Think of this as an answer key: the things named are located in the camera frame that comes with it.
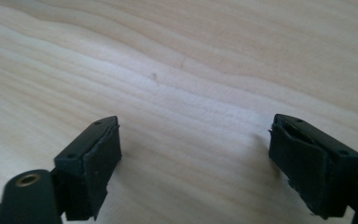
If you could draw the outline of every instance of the light wood grain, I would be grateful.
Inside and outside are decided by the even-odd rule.
[[[98,223],[350,223],[271,165],[276,113],[358,150],[358,1],[0,0],[0,197],[117,115]]]

